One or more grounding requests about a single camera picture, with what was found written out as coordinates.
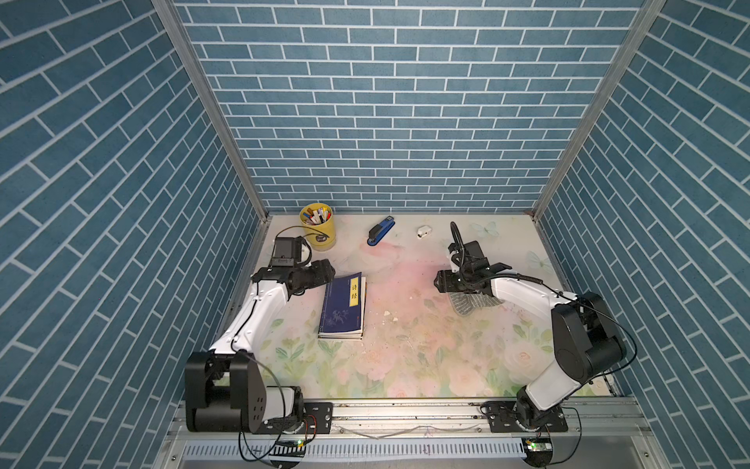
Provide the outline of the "grey wiping cloth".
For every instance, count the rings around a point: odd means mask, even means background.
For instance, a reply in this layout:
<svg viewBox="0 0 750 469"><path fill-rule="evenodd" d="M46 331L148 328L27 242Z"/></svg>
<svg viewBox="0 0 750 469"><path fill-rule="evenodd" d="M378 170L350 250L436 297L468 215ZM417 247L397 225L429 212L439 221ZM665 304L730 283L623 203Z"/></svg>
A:
<svg viewBox="0 0 750 469"><path fill-rule="evenodd" d="M482 293L451 292L448 298L454 312L461 317L468 317L478 310L503 304L502 300Z"/></svg>

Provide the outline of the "blue book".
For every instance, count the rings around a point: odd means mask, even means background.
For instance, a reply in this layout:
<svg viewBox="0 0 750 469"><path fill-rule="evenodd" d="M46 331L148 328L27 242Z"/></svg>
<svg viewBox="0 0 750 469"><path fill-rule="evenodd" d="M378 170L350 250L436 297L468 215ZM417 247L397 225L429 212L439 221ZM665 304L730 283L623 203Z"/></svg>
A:
<svg viewBox="0 0 750 469"><path fill-rule="evenodd" d="M326 285L318 338L359 340L364 334L366 277L357 273L336 277Z"/></svg>

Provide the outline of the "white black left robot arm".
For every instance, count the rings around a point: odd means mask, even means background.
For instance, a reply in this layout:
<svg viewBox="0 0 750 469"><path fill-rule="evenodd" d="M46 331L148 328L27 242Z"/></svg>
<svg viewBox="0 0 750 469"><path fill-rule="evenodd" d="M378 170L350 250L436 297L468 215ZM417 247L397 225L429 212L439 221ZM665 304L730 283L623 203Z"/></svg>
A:
<svg viewBox="0 0 750 469"><path fill-rule="evenodd" d="M187 359L189 431L273 434L303 425L301 388L266 385L257 353L289 300L327 285L334 276L329 261L312 260L312 248L302 236L275 239L269 265L251 277L227 330L208 350L194 352Z"/></svg>

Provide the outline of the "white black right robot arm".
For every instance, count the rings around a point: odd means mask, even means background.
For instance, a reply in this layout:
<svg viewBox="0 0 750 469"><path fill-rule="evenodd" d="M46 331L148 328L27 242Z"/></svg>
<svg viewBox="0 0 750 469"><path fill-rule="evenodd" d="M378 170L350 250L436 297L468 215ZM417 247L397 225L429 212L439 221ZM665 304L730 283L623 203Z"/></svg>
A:
<svg viewBox="0 0 750 469"><path fill-rule="evenodd" d="M624 329L600 295L556 290L507 264L489 263L478 242L453 236L451 268L437 273L437 291L493 297L551 321L554 360L517 394L517 416L527 426L625 359Z"/></svg>

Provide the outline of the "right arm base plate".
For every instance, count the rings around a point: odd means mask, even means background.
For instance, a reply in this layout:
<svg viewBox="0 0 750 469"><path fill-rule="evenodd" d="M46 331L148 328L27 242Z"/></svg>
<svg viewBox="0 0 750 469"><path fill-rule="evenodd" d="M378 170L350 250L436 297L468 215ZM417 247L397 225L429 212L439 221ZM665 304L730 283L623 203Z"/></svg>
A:
<svg viewBox="0 0 750 469"><path fill-rule="evenodd" d="M537 410L515 400L488 401L480 405L492 433L564 433L568 422L560 406Z"/></svg>

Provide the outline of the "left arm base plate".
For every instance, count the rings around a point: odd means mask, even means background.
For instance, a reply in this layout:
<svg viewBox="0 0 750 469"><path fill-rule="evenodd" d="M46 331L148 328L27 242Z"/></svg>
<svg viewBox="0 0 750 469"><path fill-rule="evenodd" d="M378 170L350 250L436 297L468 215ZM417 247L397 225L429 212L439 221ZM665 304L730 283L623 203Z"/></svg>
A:
<svg viewBox="0 0 750 469"><path fill-rule="evenodd" d="M332 402L310 402L294 405L285 417L263 421L255 435L277 435L281 430L292 434L308 435L331 432L334 406Z"/></svg>

